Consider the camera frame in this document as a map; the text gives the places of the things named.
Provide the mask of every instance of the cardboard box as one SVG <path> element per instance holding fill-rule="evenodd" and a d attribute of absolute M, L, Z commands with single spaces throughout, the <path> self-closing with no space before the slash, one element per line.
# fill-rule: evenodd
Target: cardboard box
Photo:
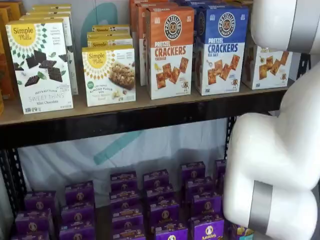
<path fill-rule="evenodd" d="M 78 202 L 95 203 L 95 190 L 92 181 L 85 181 L 65 186 L 65 202 L 73 205 Z"/>
<path fill-rule="evenodd" d="M 61 212 L 62 224 L 95 220 L 95 205 L 92 202 L 77 202 L 65 206 Z"/>
<path fill-rule="evenodd" d="M 249 10 L 210 4 L 198 13 L 195 86 L 202 96 L 239 92 Z"/>
<path fill-rule="evenodd" d="M 62 19 L 11 21 L 6 25 L 24 114 L 72 109 Z"/>
<path fill-rule="evenodd" d="M 143 209 L 140 204 L 125 209 L 113 209 L 111 216 L 113 229 L 127 229 L 144 224 Z"/>
<path fill-rule="evenodd" d="M 147 89 L 151 99 L 191 94 L 194 10 L 187 6 L 148 8 L 146 15 Z"/>

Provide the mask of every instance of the almond flour bar box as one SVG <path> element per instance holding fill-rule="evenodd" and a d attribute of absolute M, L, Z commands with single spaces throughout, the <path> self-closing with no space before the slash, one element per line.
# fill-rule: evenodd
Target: almond flour bar box
<path fill-rule="evenodd" d="M 148 8 L 147 90 L 152 100 L 191 93 L 194 9 Z"/>
<path fill-rule="evenodd" d="M 136 100 L 135 51 L 131 45 L 82 49 L 88 107 Z"/>
<path fill-rule="evenodd" d="M 210 4 L 197 16 L 195 86 L 202 96 L 239 92 L 249 10 Z"/>
<path fill-rule="evenodd" d="M 12 21 L 6 26 L 24 114 L 72 109 L 62 19 Z"/>

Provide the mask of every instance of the pretzelized logo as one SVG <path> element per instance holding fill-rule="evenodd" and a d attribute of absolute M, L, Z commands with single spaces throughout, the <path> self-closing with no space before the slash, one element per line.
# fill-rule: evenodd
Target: pretzelized logo
<path fill-rule="evenodd" d="M 230 37 L 236 28 L 235 16 L 230 12 L 224 13 L 219 19 L 218 28 L 222 37 Z"/>
<path fill-rule="evenodd" d="M 177 15 L 170 15 L 164 23 L 164 33 L 169 40 L 176 40 L 182 31 L 182 23 Z"/>

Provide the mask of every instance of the purple box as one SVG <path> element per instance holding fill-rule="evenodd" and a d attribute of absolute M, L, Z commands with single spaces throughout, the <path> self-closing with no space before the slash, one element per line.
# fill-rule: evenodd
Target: purple box
<path fill-rule="evenodd" d="M 137 189 L 136 171 L 114 173 L 110 175 L 111 191 Z"/>
<path fill-rule="evenodd" d="M 113 240 L 146 240 L 145 227 L 143 225 L 132 226 L 126 229 L 116 229 L 112 232 Z"/>
<path fill-rule="evenodd" d="M 206 215 L 191 224 L 192 240 L 221 240 L 224 236 L 225 221 L 221 215 Z"/>
<path fill-rule="evenodd" d="M 34 232 L 48 232 L 55 238 L 55 229 L 50 209 L 44 211 L 21 211 L 15 218 L 18 234 L 33 234 Z"/>
<path fill-rule="evenodd" d="M 158 186 L 146 190 L 146 197 L 149 203 L 172 198 L 174 196 L 174 187 L 170 183 L 168 185 Z"/>
<path fill-rule="evenodd" d="M 143 210 L 140 204 L 131 206 L 127 209 L 113 209 L 112 227 L 114 229 L 130 228 L 144 224 Z"/>
<path fill-rule="evenodd" d="M 193 196 L 191 215 L 207 215 L 221 213 L 222 197 L 216 192 L 209 191 Z"/>
<path fill-rule="evenodd" d="M 17 235 L 11 238 L 11 240 L 50 240 L 49 233 L 47 231 L 38 231 L 28 235 Z"/>
<path fill-rule="evenodd" d="M 53 216 L 56 216 L 60 212 L 56 191 L 27 192 L 24 197 L 24 206 L 27 211 L 50 209 Z"/>
<path fill-rule="evenodd" d="M 167 169 L 153 171 L 143 175 L 144 189 L 157 188 L 168 185 L 169 183 L 169 173 Z"/>
<path fill-rule="evenodd" d="M 155 228 L 155 240 L 187 240 L 188 229 L 180 221 L 157 225 Z"/>
<path fill-rule="evenodd" d="M 140 193 L 137 189 L 112 191 L 110 196 L 110 206 L 112 209 L 127 209 L 140 203 Z"/>
<path fill-rule="evenodd" d="M 95 225 L 92 221 L 77 221 L 60 228 L 60 240 L 95 240 Z"/>
<path fill-rule="evenodd" d="M 91 202 L 77 202 L 73 205 L 65 206 L 61 212 L 62 224 L 70 224 L 80 221 L 95 220 L 95 206 Z"/>
<path fill-rule="evenodd" d="M 86 181 L 65 186 L 65 202 L 66 205 L 72 205 L 77 202 L 91 202 L 94 204 L 94 183 L 92 181 Z"/>

